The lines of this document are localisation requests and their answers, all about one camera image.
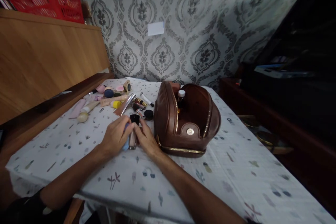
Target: wall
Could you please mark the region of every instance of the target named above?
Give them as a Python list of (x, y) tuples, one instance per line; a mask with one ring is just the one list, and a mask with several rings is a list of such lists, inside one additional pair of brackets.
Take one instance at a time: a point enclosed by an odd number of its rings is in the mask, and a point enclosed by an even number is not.
[[(87, 0), (117, 77), (217, 88), (252, 61), (296, 0)], [(165, 33), (147, 36), (164, 21)]]

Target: hand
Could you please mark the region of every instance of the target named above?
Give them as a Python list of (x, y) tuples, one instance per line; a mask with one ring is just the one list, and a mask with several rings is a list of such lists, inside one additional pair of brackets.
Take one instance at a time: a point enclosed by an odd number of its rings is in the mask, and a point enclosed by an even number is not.
[(141, 147), (146, 152), (146, 154), (153, 159), (157, 155), (161, 154), (162, 151), (159, 148), (158, 144), (156, 143), (154, 136), (152, 134), (151, 129), (148, 127), (146, 122), (142, 119), (140, 119), (140, 123), (142, 125), (142, 131), (140, 127), (136, 124), (134, 124), (134, 131), (138, 137), (138, 140), (140, 142)]
[[(126, 123), (129, 123), (129, 126), (124, 132)], [(97, 145), (100, 154), (104, 155), (107, 159), (116, 156), (126, 143), (133, 128), (134, 124), (131, 123), (131, 120), (127, 115), (123, 115), (114, 122), (110, 123), (107, 126), (102, 142)]]

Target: patterned tablecloth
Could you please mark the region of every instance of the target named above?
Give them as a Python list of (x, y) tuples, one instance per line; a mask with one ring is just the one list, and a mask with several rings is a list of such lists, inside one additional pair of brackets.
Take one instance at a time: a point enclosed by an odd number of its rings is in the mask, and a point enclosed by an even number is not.
[[(143, 92), (156, 100), (160, 83), (127, 79), (137, 96)], [(104, 84), (116, 87), (125, 80), (111, 79)], [(220, 110), (220, 130), (203, 157), (172, 159), (243, 217), (265, 224), (336, 223), (214, 90), (206, 89)], [(31, 195), (89, 153), (103, 139), (107, 125), (117, 119), (110, 106), (97, 106), (87, 122), (78, 123), (68, 119), (72, 109), (16, 152), (6, 165), (13, 175), (14, 190), (20, 191), (22, 181), (34, 184), (26, 186), (25, 193), (21, 190), (21, 196)], [(148, 124), (153, 129), (154, 122)], [(174, 188), (141, 148), (121, 152), (98, 169), (77, 196), (110, 208), (193, 222)]]

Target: gold zipper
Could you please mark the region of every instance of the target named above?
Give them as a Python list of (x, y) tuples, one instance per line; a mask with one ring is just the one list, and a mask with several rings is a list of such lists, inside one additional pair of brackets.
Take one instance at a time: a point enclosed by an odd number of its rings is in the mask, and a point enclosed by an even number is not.
[(203, 134), (203, 138), (205, 138), (205, 135), (208, 131), (208, 127), (209, 127), (209, 121), (210, 121), (210, 116), (211, 116), (211, 109), (209, 109), (209, 112), (208, 112), (208, 118), (207, 118), (207, 122), (206, 122), (206, 125), (205, 125), (205, 129), (204, 129), (204, 134)]
[(178, 115), (178, 107), (177, 107), (177, 101), (176, 101), (176, 97), (175, 97), (175, 94), (174, 94), (174, 91), (173, 91), (173, 88), (171, 89), (171, 91), (173, 92), (173, 96), (174, 96), (174, 99), (175, 99), (175, 105), (176, 105), (176, 129), (175, 129), (175, 133), (177, 133), (177, 127), (179, 126), (179, 115)]
[(207, 130), (208, 130), (208, 127), (209, 127), (210, 115), (211, 115), (211, 110), (209, 110), (209, 113), (208, 113), (208, 119), (207, 119), (207, 122), (206, 122), (206, 125), (205, 125), (203, 138), (205, 138), (205, 134), (207, 133)]
[(159, 140), (159, 135), (156, 135), (156, 139), (157, 139), (157, 144), (160, 148), (162, 149), (166, 149), (168, 151), (180, 151), (180, 152), (188, 152), (188, 153), (194, 153), (194, 154), (204, 154), (205, 151), (198, 151), (198, 150), (190, 150), (190, 149), (182, 149), (182, 148), (170, 148), (170, 147), (165, 147), (165, 146), (162, 146), (161, 143), (160, 143), (160, 140)]

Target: brown leather makeup bag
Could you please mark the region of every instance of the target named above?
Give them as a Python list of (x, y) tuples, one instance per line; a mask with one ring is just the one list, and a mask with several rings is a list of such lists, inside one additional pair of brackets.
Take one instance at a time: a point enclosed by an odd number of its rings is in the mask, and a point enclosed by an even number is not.
[(178, 113), (175, 85), (173, 91), (169, 82), (161, 83), (154, 110), (156, 141), (167, 154), (197, 158), (217, 134), (221, 116), (208, 91), (195, 84), (183, 86), (184, 108)]

